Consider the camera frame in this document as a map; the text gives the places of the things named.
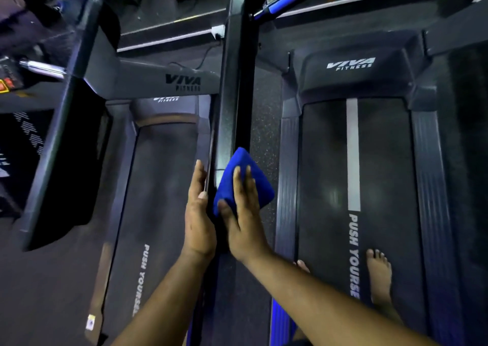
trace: white stripe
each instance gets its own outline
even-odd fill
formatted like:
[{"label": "white stripe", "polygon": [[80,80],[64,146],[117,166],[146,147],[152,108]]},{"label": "white stripe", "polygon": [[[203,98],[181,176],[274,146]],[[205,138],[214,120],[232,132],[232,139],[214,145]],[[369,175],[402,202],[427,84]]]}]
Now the white stripe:
[{"label": "white stripe", "polygon": [[359,187],[359,126],[358,100],[347,99],[347,209],[361,211],[361,193]]}]

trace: warning sticker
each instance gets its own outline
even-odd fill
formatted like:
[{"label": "warning sticker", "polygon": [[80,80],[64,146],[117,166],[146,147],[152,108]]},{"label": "warning sticker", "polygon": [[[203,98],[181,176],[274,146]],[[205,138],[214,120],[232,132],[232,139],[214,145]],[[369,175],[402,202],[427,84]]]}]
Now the warning sticker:
[{"label": "warning sticker", "polygon": [[95,316],[89,315],[88,320],[86,321],[86,330],[93,330],[95,327]]},{"label": "warning sticker", "polygon": [[3,80],[0,80],[0,94],[2,94],[2,93],[8,93],[9,91],[10,91],[9,88],[3,82]]}]

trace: gym floor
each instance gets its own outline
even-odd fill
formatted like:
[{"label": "gym floor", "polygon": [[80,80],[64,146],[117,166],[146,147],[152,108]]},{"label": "gym floor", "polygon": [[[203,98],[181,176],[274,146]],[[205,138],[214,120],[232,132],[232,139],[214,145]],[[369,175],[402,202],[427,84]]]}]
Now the gym floor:
[{"label": "gym floor", "polygon": [[[293,48],[324,36],[425,27],[468,1],[430,0],[409,4],[406,0],[403,5],[391,7],[378,5],[379,2],[374,6],[364,3],[343,6],[331,10],[329,19],[285,27],[276,33],[270,32],[270,25],[263,26],[261,41],[263,48],[277,39],[284,47]],[[208,46],[153,51],[138,59],[196,67]],[[464,49],[434,60],[451,214],[459,242],[467,344],[470,345],[485,343],[487,323],[488,65],[483,64],[483,57],[488,57],[488,47]],[[220,72],[221,59],[222,47],[213,48],[202,69]],[[280,87],[281,78],[277,73],[256,68],[250,152],[275,189],[278,187]],[[18,226],[9,220],[0,221],[0,293],[3,294],[0,344],[88,344],[83,331],[106,230],[108,201],[117,177],[111,172],[114,162],[111,150],[120,141],[120,125],[115,119],[97,204],[93,219],[87,225],[75,226],[58,241],[24,253],[19,249]],[[273,243],[276,201],[263,209],[262,217],[268,240]],[[229,270],[219,275],[229,280],[229,289],[217,293],[212,329],[205,331],[202,345],[240,346],[267,340],[270,296],[242,265],[228,255],[222,260],[228,263]]]}]

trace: power cord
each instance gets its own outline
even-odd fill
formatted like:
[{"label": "power cord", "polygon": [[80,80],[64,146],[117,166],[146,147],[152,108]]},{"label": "power cord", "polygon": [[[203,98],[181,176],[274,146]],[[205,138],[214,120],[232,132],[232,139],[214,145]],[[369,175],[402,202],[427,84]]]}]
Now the power cord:
[{"label": "power cord", "polygon": [[182,65],[181,63],[178,63],[178,62],[169,62],[168,65],[178,65],[182,68],[190,68],[190,69],[200,69],[202,68],[202,66],[204,65],[205,63],[205,59],[207,59],[207,55],[208,53],[214,48],[214,47],[219,47],[222,45],[222,39],[219,39],[219,43],[217,45],[212,45],[210,47],[207,48],[207,50],[205,51],[204,53],[204,57],[202,58],[202,61],[200,62],[200,64],[196,67],[196,68],[190,68],[190,67],[187,67],[186,65]]}]

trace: hand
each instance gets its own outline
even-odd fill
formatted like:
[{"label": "hand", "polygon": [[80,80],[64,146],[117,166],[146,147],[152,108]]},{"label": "hand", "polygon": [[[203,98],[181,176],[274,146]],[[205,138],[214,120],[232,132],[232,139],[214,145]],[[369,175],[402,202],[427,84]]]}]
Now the hand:
[{"label": "hand", "polygon": [[193,255],[210,263],[215,256],[217,236],[215,226],[206,212],[208,203],[208,194],[204,192],[206,175],[204,165],[198,160],[188,190],[188,203],[185,211],[185,243],[181,253]]},{"label": "hand", "polygon": [[266,240],[259,216],[258,191],[256,181],[251,175],[251,167],[247,166],[244,185],[241,181],[241,168],[236,167],[233,183],[237,219],[224,200],[219,201],[218,207],[227,227],[230,252],[237,260],[247,265],[253,258],[270,254],[272,250]]}]

